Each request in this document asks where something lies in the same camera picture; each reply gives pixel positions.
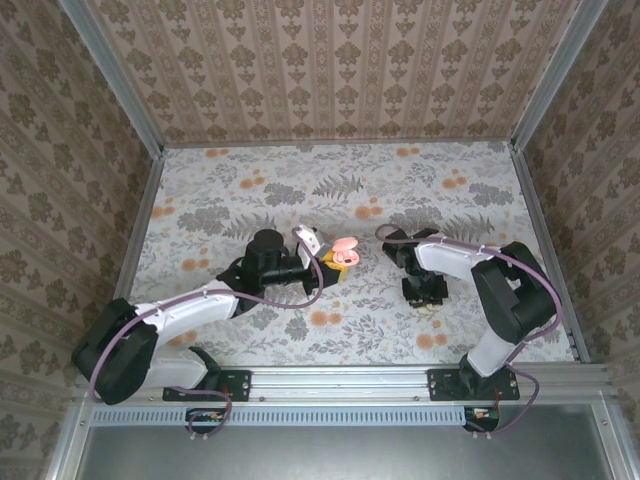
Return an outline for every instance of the wallpaper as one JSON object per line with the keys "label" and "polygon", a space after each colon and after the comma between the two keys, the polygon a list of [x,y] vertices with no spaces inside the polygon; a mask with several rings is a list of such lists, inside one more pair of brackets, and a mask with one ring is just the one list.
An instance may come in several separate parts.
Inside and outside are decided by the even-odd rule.
{"label": "wallpaper", "polygon": [[0,478],[37,478],[150,159],[55,1],[0,2]]}
{"label": "wallpaper", "polygon": [[[132,296],[170,298],[208,283],[244,255],[253,234],[291,228],[329,239],[356,236],[361,262],[306,310],[260,306],[171,341],[201,346],[223,365],[457,363],[487,328],[473,284],[448,278],[440,309],[402,296],[404,271],[373,235],[393,222],[436,228],[476,244],[519,240],[539,257],[506,142],[349,144],[175,149],[165,168]],[[267,298],[306,300],[300,285]],[[523,361],[572,361],[562,329],[530,345]]]}
{"label": "wallpaper", "polygon": [[88,0],[170,146],[510,137],[577,0]]}
{"label": "wallpaper", "polygon": [[592,358],[640,439],[640,2],[609,2],[526,157]]}

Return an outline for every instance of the gray leaf pattern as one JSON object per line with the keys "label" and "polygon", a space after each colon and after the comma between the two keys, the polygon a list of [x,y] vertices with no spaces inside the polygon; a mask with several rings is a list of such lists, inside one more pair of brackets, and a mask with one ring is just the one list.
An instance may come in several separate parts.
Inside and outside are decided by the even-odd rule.
{"label": "gray leaf pattern", "polygon": [[[211,281],[263,228],[281,232],[290,249],[291,228],[300,223],[330,241],[353,235],[360,242],[360,264],[311,307],[257,306],[198,329],[195,343],[224,365],[458,362],[486,328],[475,287],[449,278],[450,298],[441,309],[409,307],[401,291],[404,272],[373,236],[381,223],[397,223],[410,234],[432,227],[485,245],[518,240],[539,257],[505,143],[168,149],[163,155],[135,302]],[[0,274],[24,282],[31,271],[23,273],[17,257],[9,260]],[[265,296],[289,304],[308,298],[297,284],[269,287]],[[50,358],[31,355],[28,363],[44,374],[55,367]],[[561,331],[520,358],[572,355]]]}

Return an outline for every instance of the vented metal strip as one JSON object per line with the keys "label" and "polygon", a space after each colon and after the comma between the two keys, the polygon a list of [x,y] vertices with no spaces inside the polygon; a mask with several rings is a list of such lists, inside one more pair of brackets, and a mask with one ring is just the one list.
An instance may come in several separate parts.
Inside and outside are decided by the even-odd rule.
{"label": "vented metal strip", "polygon": [[[184,426],[186,407],[96,407],[92,427]],[[464,425],[464,407],[234,407],[229,426]],[[195,426],[209,425],[194,422]]]}

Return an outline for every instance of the patterned wallpaper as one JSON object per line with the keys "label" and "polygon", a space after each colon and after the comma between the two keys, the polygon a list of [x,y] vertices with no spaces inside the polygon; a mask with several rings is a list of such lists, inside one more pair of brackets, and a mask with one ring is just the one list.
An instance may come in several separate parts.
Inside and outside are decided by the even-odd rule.
{"label": "patterned wallpaper", "polygon": [[577,0],[89,0],[164,141],[508,138]]}
{"label": "patterned wallpaper", "polygon": [[46,467],[150,159],[55,1],[0,2],[0,478]]}
{"label": "patterned wallpaper", "polygon": [[640,2],[609,2],[525,153],[593,360],[640,440]]}

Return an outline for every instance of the purple cable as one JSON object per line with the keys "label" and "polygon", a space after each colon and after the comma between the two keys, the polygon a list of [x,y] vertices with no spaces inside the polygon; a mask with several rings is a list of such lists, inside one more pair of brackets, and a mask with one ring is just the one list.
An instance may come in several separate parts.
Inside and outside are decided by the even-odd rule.
{"label": "purple cable", "polygon": [[[513,359],[524,349],[524,347],[529,342],[535,340],[536,338],[540,338],[540,337],[546,335],[547,333],[555,330],[562,323],[562,320],[564,318],[564,311],[562,309],[562,301],[560,300],[560,297],[558,296],[558,292],[556,292],[555,288],[553,288],[553,285],[551,285],[551,283],[543,275],[540,275],[538,272],[536,272],[529,265],[526,265],[526,264],[524,264],[524,263],[522,263],[522,262],[520,262],[518,260],[515,260],[515,259],[509,257],[508,255],[503,254],[502,252],[500,252],[498,250],[494,250],[492,248],[486,248],[486,247],[477,247],[477,246],[471,245],[471,244],[466,243],[466,242],[460,242],[460,241],[452,240],[452,239],[449,239],[449,238],[446,238],[446,237],[445,238],[438,238],[438,239],[430,239],[428,237],[424,238],[424,239],[422,239],[422,238],[421,239],[406,238],[406,239],[402,239],[402,240],[386,239],[380,233],[384,228],[394,228],[394,229],[398,230],[398,229],[401,229],[401,227],[396,225],[396,224],[393,224],[393,223],[385,223],[385,224],[380,225],[378,228],[376,228],[376,231],[375,231],[376,238],[378,240],[384,242],[384,243],[392,243],[392,244],[408,244],[408,243],[413,243],[413,244],[419,244],[419,243],[439,244],[439,243],[444,243],[444,244],[447,244],[447,245],[463,248],[463,249],[468,250],[469,252],[472,252],[472,253],[484,253],[486,255],[493,255],[496,258],[504,260],[505,262],[510,263],[510,264],[520,268],[521,270],[524,270],[529,275],[531,275],[533,278],[535,278],[538,282],[540,282],[540,284],[545,288],[545,290],[547,290],[547,292],[549,292],[549,295],[551,296],[551,299],[553,300],[553,303],[554,303],[555,308],[556,308],[556,319],[548,327],[543,328],[542,330],[540,330],[540,331],[538,331],[536,333],[532,333],[531,335],[526,337],[522,342],[520,342],[520,344],[515,348],[515,350],[513,352],[511,352],[511,355],[509,355],[509,357],[507,357],[507,360],[505,361],[506,367],[509,370],[511,370],[516,375],[520,375],[520,376],[522,376],[524,378],[527,378],[527,379],[531,380],[533,382],[533,384],[534,384],[533,394],[531,395],[531,397],[529,398],[529,400],[527,401],[525,406],[522,408],[522,410],[520,410],[520,412],[518,412],[518,414],[507,425],[505,425],[504,427],[498,428],[497,430],[494,430],[493,432],[486,432],[486,433],[487,433],[487,435],[489,435],[489,433],[491,433],[491,435],[496,435],[496,434],[499,434],[499,433],[502,433],[502,432],[506,432],[511,427],[513,427],[524,416],[525,413],[527,413],[529,408],[531,408],[531,405],[533,405],[533,402],[535,402],[536,398],[538,397],[538,393],[540,392],[540,383],[538,382],[538,380],[535,377],[533,377],[532,375],[529,375],[528,373],[525,373],[525,372],[523,372],[521,370],[517,370],[512,365],[510,365],[509,362],[512,362]],[[485,431],[482,427],[476,425],[473,422],[467,421],[467,423],[469,425],[471,425],[472,427],[476,428],[477,430],[481,431],[481,432]]]}
{"label": "purple cable", "polygon": [[100,372],[102,371],[102,367],[104,367],[104,364],[107,361],[107,358],[109,358],[109,355],[111,354],[111,352],[113,351],[117,343],[129,332],[129,330],[131,330],[133,327],[135,327],[138,323],[140,323],[145,318],[149,318],[152,315],[155,315],[156,313],[159,313],[161,311],[166,311],[172,307],[175,307],[176,305],[180,305],[181,303],[188,302],[189,300],[193,300],[194,298],[200,298],[203,295],[233,295],[236,298],[245,298],[253,302],[262,303],[264,305],[268,305],[274,308],[283,308],[285,310],[297,310],[300,308],[306,308],[310,305],[313,305],[320,298],[320,295],[322,295],[322,290],[324,289],[324,277],[322,276],[322,270],[320,269],[320,264],[318,263],[318,260],[313,256],[313,253],[311,253],[311,250],[304,243],[304,241],[302,241],[302,238],[300,238],[300,235],[298,235],[298,230],[294,228],[293,230],[291,230],[291,233],[293,234],[294,237],[300,240],[300,246],[303,248],[303,250],[307,253],[309,258],[311,259],[311,264],[315,268],[316,274],[318,275],[318,291],[310,300],[304,303],[301,303],[299,305],[289,305],[286,303],[278,303],[272,300],[256,297],[255,295],[249,295],[248,293],[234,292],[233,290],[225,290],[222,288],[212,288],[210,290],[190,293],[182,297],[178,297],[170,302],[163,303],[157,308],[153,308],[147,312],[144,312],[138,315],[137,317],[132,318],[118,331],[118,333],[116,333],[113,336],[111,341],[107,344],[107,346],[103,350],[102,355],[100,355],[100,358],[98,358],[98,361],[96,362],[95,367],[93,368],[93,372],[91,373],[91,378],[89,379],[89,396],[95,402],[101,402],[101,400],[96,396],[96,383],[98,381],[98,377],[100,376]]}
{"label": "purple cable", "polygon": [[[229,417],[231,416],[231,410],[233,407],[232,407],[231,397],[226,393],[218,392],[216,390],[189,390],[188,388],[183,388],[183,387],[169,387],[169,388],[172,388],[173,390],[180,393],[186,393],[187,395],[215,395],[216,397],[223,398],[227,402],[227,406],[224,412],[224,416],[222,417],[222,420],[220,420],[220,423],[218,423],[218,425],[216,425],[216,427],[213,430],[207,433],[207,435],[210,435],[210,436],[215,435],[222,429],[225,423],[229,421]],[[189,417],[189,424],[187,425],[187,430],[189,430],[190,434],[195,435],[196,432],[193,431],[193,422],[197,417],[199,417],[200,415],[204,415],[205,413],[211,413],[211,412],[207,410],[196,410],[195,412],[191,412],[191,416]]]}

